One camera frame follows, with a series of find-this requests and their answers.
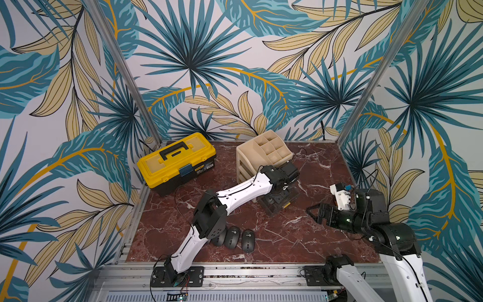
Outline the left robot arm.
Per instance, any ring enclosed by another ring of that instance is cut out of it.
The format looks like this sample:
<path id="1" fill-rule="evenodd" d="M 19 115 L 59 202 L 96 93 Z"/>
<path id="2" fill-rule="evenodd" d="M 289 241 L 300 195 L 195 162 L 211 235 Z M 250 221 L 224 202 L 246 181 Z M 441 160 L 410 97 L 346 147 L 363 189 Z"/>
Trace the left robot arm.
<path id="1" fill-rule="evenodd" d="M 280 167 L 262 166 L 254 177 L 230 189 L 206 191 L 194 211 L 191 230 L 175 253 L 164 261 L 168 282 L 183 280 L 202 247 L 222 233 L 227 217 L 234 210 L 260 196 L 286 201 L 291 195 L 289 186 L 298 178 L 297 167 L 286 162 Z"/>

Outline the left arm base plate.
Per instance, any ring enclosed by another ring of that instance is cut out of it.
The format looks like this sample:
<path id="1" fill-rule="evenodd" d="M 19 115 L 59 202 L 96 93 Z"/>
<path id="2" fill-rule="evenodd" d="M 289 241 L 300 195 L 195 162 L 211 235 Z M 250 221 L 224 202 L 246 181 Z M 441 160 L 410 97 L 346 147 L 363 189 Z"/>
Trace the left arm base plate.
<path id="1" fill-rule="evenodd" d="M 194 266 L 183 273 L 176 273 L 173 269 L 159 266 L 154 268 L 150 279 L 152 288 L 200 288 L 204 281 L 205 268 Z"/>

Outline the black Lecoo mouse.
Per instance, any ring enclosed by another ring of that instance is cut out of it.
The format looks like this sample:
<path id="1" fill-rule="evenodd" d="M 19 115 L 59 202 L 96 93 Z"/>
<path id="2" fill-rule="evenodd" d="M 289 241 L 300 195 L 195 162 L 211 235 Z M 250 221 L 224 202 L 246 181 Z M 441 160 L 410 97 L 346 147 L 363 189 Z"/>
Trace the black Lecoo mouse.
<path id="1" fill-rule="evenodd" d="M 232 226 L 226 231 L 224 245 L 227 249 L 235 249 L 239 239 L 240 229 L 236 226 Z"/>
<path id="2" fill-rule="evenodd" d="M 219 236 L 211 239 L 211 244 L 216 246 L 216 247 L 221 247 L 222 245 L 224 245 L 224 242 L 225 242 L 225 238 L 226 238 L 226 233 L 227 233 L 227 228 L 225 228 Z"/>
<path id="3" fill-rule="evenodd" d="M 241 249 L 244 253 L 251 254 L 255 250 L 255 232 L 250 229 L 243 231 L 241 236 Z"/>

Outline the beige drawer organizer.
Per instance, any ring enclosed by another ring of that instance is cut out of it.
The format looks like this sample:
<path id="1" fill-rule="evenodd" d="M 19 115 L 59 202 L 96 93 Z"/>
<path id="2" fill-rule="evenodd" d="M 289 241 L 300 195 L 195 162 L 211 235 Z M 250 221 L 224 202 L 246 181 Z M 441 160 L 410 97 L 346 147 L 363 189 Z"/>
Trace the beige drawer organizer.
<path id="1" fill-rule="evenodd" d="M 292 151 L 273 130 L 268 130 L 236 147 L 236 180 L 254 177 L 260 166 L 280 167 L 291 161 Z"/>

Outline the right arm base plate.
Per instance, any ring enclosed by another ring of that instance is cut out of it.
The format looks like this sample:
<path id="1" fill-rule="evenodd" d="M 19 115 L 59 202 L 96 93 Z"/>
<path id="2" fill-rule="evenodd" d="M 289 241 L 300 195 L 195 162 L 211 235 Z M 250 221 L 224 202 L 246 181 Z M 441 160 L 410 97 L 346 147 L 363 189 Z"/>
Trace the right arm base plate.
<path id="1" fill-rule="evenodd" d="M 340 286 L 337 280 L 337 268 L 331 264 L 304 266 L 302 272 L 307 286 Z"/>

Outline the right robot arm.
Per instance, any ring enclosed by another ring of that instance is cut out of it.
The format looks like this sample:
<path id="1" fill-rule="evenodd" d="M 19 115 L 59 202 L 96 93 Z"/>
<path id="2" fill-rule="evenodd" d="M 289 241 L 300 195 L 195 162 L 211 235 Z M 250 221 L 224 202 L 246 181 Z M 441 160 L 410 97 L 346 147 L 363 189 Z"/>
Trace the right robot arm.
<path id="1" fill-rule="evenodd" d="M 370 241 L 387 270 L 397 301 L 432 301 L 416 235 L 405 223 L 391 222 L 384 194 L 343 183 L 331 185 L 330 192 L 335 204 L 319 204 L 314 221 Z"/>

